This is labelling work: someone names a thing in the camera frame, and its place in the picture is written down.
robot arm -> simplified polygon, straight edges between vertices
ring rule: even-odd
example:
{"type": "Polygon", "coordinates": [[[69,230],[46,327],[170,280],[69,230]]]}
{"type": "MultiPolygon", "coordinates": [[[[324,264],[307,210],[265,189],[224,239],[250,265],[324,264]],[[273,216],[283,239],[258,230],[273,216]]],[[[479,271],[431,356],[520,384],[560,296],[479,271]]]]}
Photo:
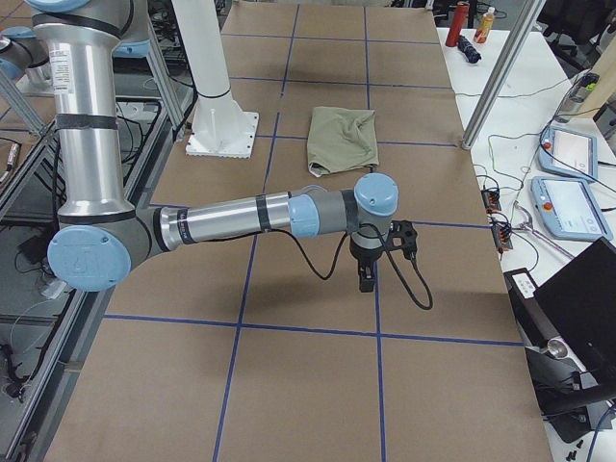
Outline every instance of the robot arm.
{"type": "Polygon", "coordinates": [[[0,33],[0,69],[15,80],[27,74],[33,85],[49,86],[49,58],[34,32],[27,27],[11,27],[0,33]]]}
{"type": "Polygon", "coordinates": [[[112,53],[122,43],[143,51],[137,44],[147,33],[145,0],[27,2],[35,32],[49,48],[63,149],[67,201],[58,213],[62,229],[48,249],[59,278],[101,291],[181,244],[290,227],[297,237],[347,232],[360,289],[373,289],[373,265],[398,205],[391,178],[371,173],[348,191],[312,188],[202,208],[136,211],[122,188],[112,53]]]}

white mounting plate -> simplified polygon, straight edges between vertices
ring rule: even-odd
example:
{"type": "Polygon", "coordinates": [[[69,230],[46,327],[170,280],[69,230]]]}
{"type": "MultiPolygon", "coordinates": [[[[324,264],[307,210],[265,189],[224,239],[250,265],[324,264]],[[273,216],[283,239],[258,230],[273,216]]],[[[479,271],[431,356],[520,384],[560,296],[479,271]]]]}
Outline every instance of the white mounting plate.
{"type": "Polygon", "coordinates": [[[250,121],[250,129],[241,132],[231,142],[226,142],[220,149],[212,149],[206,147],[209,143],[207,133],[193,133],[189,138],[189,143],[186,146],[186,153],[191,156],[217,156],[217,157],[235,157],[248,159],[252,153],[252,146],[257,134],[257,126],[259,125],[259,113],[244,113],[250,121]]]}

black chair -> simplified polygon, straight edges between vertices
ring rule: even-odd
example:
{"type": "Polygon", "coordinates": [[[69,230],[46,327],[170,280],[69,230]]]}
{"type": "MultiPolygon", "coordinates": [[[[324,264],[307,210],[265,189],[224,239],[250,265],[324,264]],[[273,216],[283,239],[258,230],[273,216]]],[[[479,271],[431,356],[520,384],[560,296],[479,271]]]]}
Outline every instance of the black chair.
{"type": "Polygon", "coordinates": [[[574,59],[578,46],[601,34],[612,20],[616,0],[548,0],[539,14],[538,21],[548,25],[545,37],[556,33],[550,42],[554,55],[579,70],[584,66],[574,59]],[[575,45],[563,45],[561,37],[569,36],[575,45]]]}

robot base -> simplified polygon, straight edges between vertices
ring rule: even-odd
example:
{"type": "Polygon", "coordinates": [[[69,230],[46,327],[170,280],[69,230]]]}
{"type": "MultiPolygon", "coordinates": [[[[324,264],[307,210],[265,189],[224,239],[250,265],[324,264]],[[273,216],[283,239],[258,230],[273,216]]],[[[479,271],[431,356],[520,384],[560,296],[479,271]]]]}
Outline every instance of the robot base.
{"type": "Polygon", "coordinates": [[[220,140],[217,136],[214,113],[212,113],[211,123],[207,124],[208,126],[204,130],[199,130],[200,127],[193,125],[193,133],[186,147],[186,153],[193,156],[249,158],[257,134],[259,114],[245,113],[240,110],[238,116],[242,119],[240,125],[243,128],[239,129],[233,137],[228,136],[228,134],[221,137],[223,140],[220,140]]]}

black tape band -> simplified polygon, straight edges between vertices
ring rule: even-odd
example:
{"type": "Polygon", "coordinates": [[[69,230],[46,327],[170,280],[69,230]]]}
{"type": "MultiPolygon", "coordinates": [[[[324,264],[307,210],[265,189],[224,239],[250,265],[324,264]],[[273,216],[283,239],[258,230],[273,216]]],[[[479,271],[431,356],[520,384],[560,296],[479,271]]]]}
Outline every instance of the black tape band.
{"type": "Polygon", "coordinates": [[[204,98],[208,98],[208,99],[217,99],[217,98],[222,98],[223,96],[226,96],[227,94],[229,94],[230,91],[231,91],[231,87],[229,87],[229,90],[227,90],[225,93],[217,94],[216,96],[208,96],[207,94],[203,94],[203,93],[200,93],[199,96],[203,96],[204,98]]]}
{"type": "Polygon", "coordinates": [[[32,16],[32,24],[37,27],[41,24],[60,23],[68,26],[82,26],[104,32],[120,39],[119,28],[108,22],[90,19],[89,17],[77,16],[65,13],[40,13],[32,16]]]}
{"type": "Polygon", "coordinates": [[[196,244],[196,241],[191,236],[189,229],[189,209],[180,209],[177,211],[177,231],[180,233],[180,238],[184,244],[196,244]]]}
{"type": "Polygon", "coordinates": [[[270,231],[270,213],[268,212],[268,202],[266,201],[266,196],[264,194],[257,195],[255,200],[257,202],[257,215],[259,216],[261,231],[270,231]]]}
{"type": "Polygon", "coordinates": [[[34,63],[34,64],[30,64],[28,66],[29,69],[36,69],[37,67],[41,67],[44,64],[49,63],[49,57],[45,57],[44,60],[42,60],[40,63],[34,63]]]}
{"type": "Polygon", "coordinates": [[[359,231],[359,211],[353,190],[342,190],[343,201],[345,202],[346,231],[348,234],[359,231]]]}
{"type": "Polygon", "coordinates": [[[156,239],[156,244],[161,248],[163,252],[169,252],[169,247],[165,243],[163,239],[163,230],[161,229],[161,212],[163,209],[156,209],[154,211],[154,215],[152,216],[152,229],[154,230],[154,239],[156,239]]]}
{"type": "Polygon", "coordinates": [[[89,128],[117,130],[117,119],[107,115],[58,114],[56,115],[56,128],[58,130],[86,130],[89,128]]]}
{"type": "Polygon", "coordinates": [[[66,224],[100,224],[100,223],[115,223],[117,221],[124,221],[126,219],[134,218],[137,214],[134,210],[128,212],[122,212],[120,214],[111,215],[96,215],[93,217],[73,217],[70,215],[59,215],[58,220],[60,223],[66,224]]]}

